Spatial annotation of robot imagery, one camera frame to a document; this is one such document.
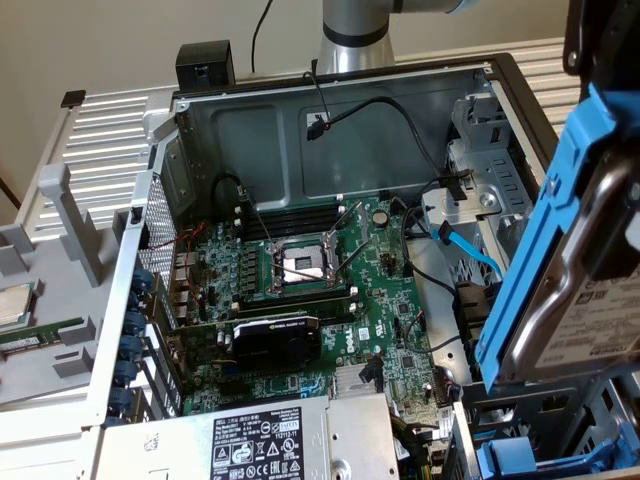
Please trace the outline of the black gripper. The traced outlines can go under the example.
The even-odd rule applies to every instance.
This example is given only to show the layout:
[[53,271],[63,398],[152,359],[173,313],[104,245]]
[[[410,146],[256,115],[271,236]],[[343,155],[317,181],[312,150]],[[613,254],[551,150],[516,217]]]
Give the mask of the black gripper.
[[639,0],[570,0],[563,69],[580,79],[581,100],[639,89]]

